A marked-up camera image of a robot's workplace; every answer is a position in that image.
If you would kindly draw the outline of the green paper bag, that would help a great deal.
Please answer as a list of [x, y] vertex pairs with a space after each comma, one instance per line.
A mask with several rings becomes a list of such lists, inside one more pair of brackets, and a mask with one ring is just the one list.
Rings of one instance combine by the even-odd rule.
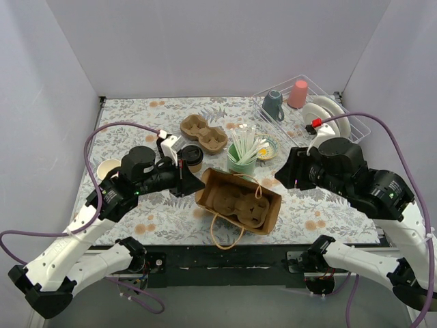
[[[232, 174], [208, 168], [202, 173], [205, 188], [195, 193], [196, 204], [213, 214], [210, 237], [217, 248], [229, 250], [236, 246], [245, 232], [268, 235], [276, 226], [282, 196], [263, 187], [247, 174]], [[214, 235], [217, 219], [224, 219], [240, 229], [238, 238], [224, 246]]]

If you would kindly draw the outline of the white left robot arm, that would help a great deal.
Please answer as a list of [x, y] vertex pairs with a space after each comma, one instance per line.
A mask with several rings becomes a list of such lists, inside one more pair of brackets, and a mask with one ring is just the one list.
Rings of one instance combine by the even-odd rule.
[[146, 249], [133, 237], [118, 240], [110, 249], [81, 260], [97, 239], [137, 207], [140, 196], [168, 190], [184, 197], [204, 189], [205, 184], [185, 160], [155, 158], [149, 147], [132, 148], [117, 167], [108, 170], [62, 236], [36, 259], [10, 269], [8, 275], [14, 285], [43, 318], [54, 318], [80, 291], [112, 273], [142, 272], [147, 263]]

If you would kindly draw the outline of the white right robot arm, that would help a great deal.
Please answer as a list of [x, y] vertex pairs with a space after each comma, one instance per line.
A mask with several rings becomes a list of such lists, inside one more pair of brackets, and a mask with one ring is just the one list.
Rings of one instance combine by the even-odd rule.
[[352, 271], [388, 288], [405, 305], [423, 308], [429, 284], [427, 243], [436, 237], [426, 232], [414, 194], [401, 176], [370, 168], [358, 144], [334, 137], [317, 148], [291, 148], [274, 177], [286, 189], [320, 188], [346, 199], [399, 251], [394, 258], [377, 255], [323, 234], [290, 260], [296, 270]]

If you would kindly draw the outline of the brown paper coffee cup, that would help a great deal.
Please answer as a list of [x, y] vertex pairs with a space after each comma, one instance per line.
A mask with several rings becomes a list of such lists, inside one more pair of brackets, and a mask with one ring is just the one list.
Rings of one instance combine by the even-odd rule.
[[195, 174], [197, 172], [199, 172], [201, 170], [202, 167], [202, 163], [198, 163], [195, 165], [188, 165], [188, 168], [190, 169], [190, 171]]

